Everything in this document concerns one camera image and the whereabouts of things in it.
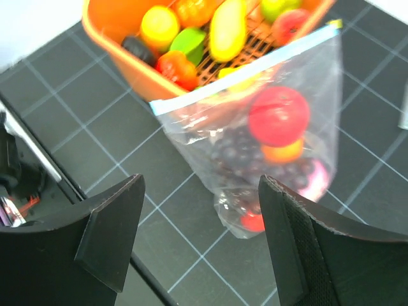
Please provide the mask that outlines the clear blue-zip bag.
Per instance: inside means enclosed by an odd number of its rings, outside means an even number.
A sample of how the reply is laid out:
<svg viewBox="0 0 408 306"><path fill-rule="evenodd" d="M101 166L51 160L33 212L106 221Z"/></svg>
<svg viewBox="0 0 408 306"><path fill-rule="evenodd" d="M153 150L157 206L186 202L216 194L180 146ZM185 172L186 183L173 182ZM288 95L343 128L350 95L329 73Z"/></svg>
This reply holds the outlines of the clear blue-zip bag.
<svg viewBox="0 0 408 306"><path fill-rule="evenodd" d="M337 171L341 28L334 22L185 95L151 102L228 231L264 231L258 185L271 176L319 201Z"/></svg>

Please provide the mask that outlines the purple grape bunch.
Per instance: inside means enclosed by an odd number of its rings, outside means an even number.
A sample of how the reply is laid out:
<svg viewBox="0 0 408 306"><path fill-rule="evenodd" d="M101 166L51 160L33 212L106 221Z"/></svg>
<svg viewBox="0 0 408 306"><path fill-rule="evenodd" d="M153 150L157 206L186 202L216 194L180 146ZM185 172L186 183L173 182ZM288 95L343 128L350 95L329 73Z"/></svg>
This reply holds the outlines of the purple grape bunch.
<svg viewBox="0 0 408 306"><path fill-rule="evenodd" d="M210 158L215 173L227 186L257 186L260 176L269 175L298 191L307 186L307 175L313 171L309 157L283 164L266 161L261 145L246 126L226 128L215 141Z"/></svg>

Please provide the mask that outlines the orange plastic basket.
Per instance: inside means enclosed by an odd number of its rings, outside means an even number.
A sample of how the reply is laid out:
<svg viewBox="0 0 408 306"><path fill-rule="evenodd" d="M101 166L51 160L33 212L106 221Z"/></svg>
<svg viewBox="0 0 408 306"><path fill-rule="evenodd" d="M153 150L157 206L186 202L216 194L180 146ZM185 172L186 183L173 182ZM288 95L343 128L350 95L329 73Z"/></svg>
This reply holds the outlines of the orange plastic basket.
<svg viewBox="0 0 408 306"><path fill-rule="evenodd" d="M129 86L148 102L185 94L183 88L163 78L120 45L127 35L139 33L144 14L155 5L172 7L173 1L84 1L82 8L82 25L89 38L108 53ZM201 86L216 81L221 69L248 64L279 46L275 42L272 24L261 16L259 1L247 1L246 8L247 41L244 49L232 61L217 63L205 48L205 55L197 68Z"/></svg>

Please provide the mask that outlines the purple onion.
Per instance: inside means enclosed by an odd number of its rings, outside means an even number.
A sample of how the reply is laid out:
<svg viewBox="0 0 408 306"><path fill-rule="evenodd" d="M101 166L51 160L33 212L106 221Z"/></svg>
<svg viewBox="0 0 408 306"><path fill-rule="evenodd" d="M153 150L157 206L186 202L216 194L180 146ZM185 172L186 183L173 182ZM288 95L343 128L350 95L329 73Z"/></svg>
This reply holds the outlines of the purple onion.
<svg viewBox="0 0 408 306"><path fill-rule="evenodd" d="M309 183L306 187L299 189L298 194L310 201L318 202L325 194L329 183L326 168L318 159L311 159L313 171L307 175Z"/></svg>

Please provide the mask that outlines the red apple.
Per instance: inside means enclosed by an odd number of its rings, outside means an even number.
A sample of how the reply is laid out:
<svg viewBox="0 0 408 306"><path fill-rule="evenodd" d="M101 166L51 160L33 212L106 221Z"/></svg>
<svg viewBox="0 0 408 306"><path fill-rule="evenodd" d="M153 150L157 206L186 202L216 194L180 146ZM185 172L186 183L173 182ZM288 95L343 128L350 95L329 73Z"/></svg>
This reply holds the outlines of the red apple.
<svg viewBox="0 0 408 306"><path fill-rule="evenodd" d="M248 212L240 217L240 222L246 230L254 233L261 233L265 230L262 214Z"/></svg>
<svg viewBox="0 0 408 306"><path fill-rule="evenodd" d="M310 121L310 106L296 90L276 86L262 91L248 116L251 135L271 147L285 147L299 139Z"/></svg>

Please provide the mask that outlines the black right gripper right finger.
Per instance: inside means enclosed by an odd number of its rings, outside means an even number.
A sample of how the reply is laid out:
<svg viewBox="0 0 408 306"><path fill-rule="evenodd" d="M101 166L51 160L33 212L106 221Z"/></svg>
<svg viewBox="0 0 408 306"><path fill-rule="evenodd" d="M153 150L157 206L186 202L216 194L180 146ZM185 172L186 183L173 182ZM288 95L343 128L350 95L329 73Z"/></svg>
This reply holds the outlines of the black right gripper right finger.
<svg viewBox="0 0 408 306"><path fill-rule="evenodd" d="M407 236L369 226L259 181L281 305L406 305Z"/></svg>

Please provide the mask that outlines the orange fruit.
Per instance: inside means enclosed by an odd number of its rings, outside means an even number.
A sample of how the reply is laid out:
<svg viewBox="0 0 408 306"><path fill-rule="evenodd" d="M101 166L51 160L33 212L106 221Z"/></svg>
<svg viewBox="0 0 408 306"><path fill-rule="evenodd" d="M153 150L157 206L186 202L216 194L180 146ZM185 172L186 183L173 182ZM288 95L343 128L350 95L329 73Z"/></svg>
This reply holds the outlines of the orange fruit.
<svg viewBox="0 0 408 306"><path fill-rule="evenodd" d="M271 163L289 163L297 160L303 153L303 138L284 147L261 145L261 152L266 161Z"/></svg>

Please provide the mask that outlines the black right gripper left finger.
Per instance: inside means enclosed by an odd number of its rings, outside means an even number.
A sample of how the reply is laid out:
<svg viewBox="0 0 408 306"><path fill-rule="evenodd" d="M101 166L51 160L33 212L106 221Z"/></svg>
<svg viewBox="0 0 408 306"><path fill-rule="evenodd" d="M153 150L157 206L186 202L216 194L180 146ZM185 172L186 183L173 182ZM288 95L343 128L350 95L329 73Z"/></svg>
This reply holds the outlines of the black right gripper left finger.
<svg viewBox="0 0 408 306"><path fill-rule="evenodd" d="M2 305L113 305L124 289L143 175L37 221L1 228Z"/></svg>

